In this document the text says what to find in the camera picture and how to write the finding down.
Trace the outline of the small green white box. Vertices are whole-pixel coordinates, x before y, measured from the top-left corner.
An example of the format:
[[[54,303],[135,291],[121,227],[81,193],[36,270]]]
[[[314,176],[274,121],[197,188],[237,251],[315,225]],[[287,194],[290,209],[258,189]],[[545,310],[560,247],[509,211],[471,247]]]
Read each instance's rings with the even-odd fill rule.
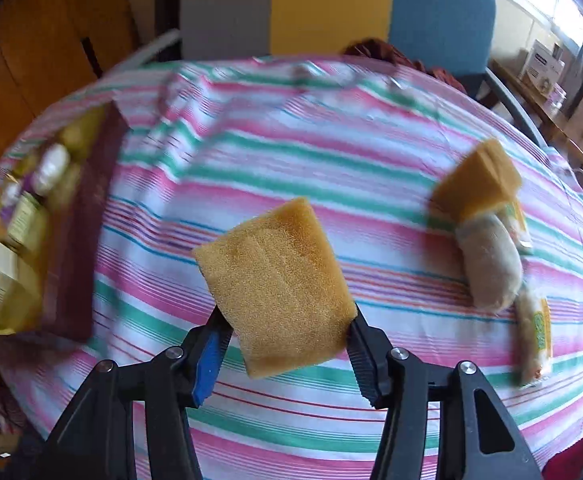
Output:
[[[26,242],[40,209],[41,204],[33,194],[24,192],[20,196],[7,228],[7,234],[14,244],[23,245]]]

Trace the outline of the white appliance carton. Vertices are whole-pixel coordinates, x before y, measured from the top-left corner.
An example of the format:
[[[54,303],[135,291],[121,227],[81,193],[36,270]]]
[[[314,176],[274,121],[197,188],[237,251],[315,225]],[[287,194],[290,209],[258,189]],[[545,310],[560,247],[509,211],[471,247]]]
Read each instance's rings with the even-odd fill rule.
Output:
[[[547,98],[554,90],[565,67],[561,59],[561,46],[555,44],[555,47],[558,48],[557,56],[553,50],[535,40],[520,73],[521,81],[543,98]]]

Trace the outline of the green white candy bag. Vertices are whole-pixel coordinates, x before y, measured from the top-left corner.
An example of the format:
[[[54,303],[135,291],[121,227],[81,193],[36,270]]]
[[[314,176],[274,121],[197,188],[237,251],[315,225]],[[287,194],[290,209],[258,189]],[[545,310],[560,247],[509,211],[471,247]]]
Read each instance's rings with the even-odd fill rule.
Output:
[[[523,283],[515,300],[519,341],[520,385],[538,385],[552,374],[553,340],[551,310],[547,299]]]

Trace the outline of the large yellow sponge block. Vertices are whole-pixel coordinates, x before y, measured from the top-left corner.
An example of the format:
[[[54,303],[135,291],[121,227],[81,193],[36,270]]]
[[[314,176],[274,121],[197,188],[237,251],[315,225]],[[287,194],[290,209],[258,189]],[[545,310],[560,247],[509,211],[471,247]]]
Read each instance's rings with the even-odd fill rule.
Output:
[[[252,378],[334,359],[357,315],[331,244],[304,197],[192,252]]]

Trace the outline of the wooden wardrobe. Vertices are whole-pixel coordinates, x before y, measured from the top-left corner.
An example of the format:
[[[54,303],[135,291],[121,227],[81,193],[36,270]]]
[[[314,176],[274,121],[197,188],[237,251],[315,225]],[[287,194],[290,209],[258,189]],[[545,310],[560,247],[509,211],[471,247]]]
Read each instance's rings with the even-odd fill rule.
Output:
[[[0,0],[0,158],[49,105],[138,45],[128,0]]]

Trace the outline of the striped bed cover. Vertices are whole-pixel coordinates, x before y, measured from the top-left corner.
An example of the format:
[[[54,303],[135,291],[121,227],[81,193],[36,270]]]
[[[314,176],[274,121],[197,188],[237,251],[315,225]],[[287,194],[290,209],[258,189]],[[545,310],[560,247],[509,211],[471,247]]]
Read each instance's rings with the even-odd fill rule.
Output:
[[[128,124],[95,266],[93,338],[56,350],[0,337],[0,374],[48,434],[100,360],[131,364],[178,344],[212,299],[192,250],[306,197],[369,323],[426,362],[475,362],[539,464],[583,437],[583,191],[553,148],[407,68],[255,58],[149,65],[50,106],[0,160],[8,170],[91,107]],[[474,308],[462,256],[431,192],[497,138],[523,185],[523,265],[551,309],[553,368],[519,388],[512,311]]]

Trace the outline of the white plastic ball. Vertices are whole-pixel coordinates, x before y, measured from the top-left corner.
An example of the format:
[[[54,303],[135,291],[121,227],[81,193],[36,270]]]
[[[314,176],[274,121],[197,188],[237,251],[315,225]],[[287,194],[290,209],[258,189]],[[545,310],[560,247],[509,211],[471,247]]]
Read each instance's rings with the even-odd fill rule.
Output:
[[[59,182],[70,164],[67,148],[59,143],[44,153],[40,164],[31,178],[31,191],[38,196],[46,196]]]

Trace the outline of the beige cloth roll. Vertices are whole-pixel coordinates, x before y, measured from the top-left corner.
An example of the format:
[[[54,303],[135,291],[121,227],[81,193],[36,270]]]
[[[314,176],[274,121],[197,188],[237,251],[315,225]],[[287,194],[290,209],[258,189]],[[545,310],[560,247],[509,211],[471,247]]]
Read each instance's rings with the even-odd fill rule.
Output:
[[[508,308],[523,284],[523,264],[503,222],[488,212],[463,222],[455,234],[474,306],[489,313]]]

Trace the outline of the dark red cloth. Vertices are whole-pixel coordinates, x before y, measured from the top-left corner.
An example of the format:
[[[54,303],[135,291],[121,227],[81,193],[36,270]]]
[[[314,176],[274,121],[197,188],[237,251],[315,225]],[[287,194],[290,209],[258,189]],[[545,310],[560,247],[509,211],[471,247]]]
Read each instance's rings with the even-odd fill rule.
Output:
[[[361,41],[352,42],[345,47],[341,53],[349,56],[359,56],[360,58],[371,58],[372,60],[383,61],[393,66],[406,66],[412,70],[425,73],[436,80],[444,82],[448,86],[467,93],[463,84],[451,73],[441,67],[427,67],[418,60],[411,60],[392,44],[378,38],[366,38]]]

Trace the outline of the grey yellow blue chair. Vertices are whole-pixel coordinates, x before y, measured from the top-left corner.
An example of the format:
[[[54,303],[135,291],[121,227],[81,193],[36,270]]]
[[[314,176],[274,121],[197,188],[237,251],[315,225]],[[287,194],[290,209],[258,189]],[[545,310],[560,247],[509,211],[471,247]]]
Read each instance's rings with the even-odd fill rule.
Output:
[[[470,96],[488,86],[516,127],[542,146],[539,129],[488,62],[495,14],[495,0],[154,0],[156,39],[115,69],[156,56],[333,54],[355,40],[378,38],[412,60],[444,68]]]

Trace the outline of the small green snack bag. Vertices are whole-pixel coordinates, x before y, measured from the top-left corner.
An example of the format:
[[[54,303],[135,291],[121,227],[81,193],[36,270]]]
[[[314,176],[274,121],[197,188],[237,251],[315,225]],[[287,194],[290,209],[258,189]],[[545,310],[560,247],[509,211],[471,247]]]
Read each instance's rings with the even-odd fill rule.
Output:
[[[501,220],[503,226],[516,246],[520,255],[531,255],[533,244],[527,226],[526,217],[518,200],[513,200],[505,204],[497,211],[497,218]]]

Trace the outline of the wooden desk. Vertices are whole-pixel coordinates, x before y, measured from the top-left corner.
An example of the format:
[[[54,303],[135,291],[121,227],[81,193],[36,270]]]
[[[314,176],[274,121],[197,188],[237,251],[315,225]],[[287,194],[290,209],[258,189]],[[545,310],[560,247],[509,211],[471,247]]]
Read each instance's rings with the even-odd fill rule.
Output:
[[[546,142],[564,148],[568,156],[579,162],[583,168],[583,151],[565,133],[567,118],[559,110],[552,110],[549,101],[540,96],[537,90],[526,86],[523,81],[501,63],[491,60],[489,69],[508,90],[513,90],[523,99],[523,107],[540,118],[540,133]]]

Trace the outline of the gold tin tray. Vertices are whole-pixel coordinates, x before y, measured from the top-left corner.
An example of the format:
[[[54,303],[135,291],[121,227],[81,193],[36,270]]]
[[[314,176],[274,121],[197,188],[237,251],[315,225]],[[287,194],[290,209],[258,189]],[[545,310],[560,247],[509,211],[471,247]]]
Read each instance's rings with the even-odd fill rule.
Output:
[[[0,187],[0,242],[18,256],[18,283],[0,316],[0,336],[25,334],[84,342],[92,335],[94,267],[116,158],[128,131],[116,103],[86,112],[34,148]],[[64,145],[70,164],[46,195],[31,178],[52,144]],[[26,242],[7,234],[24,192],[41,204]]]

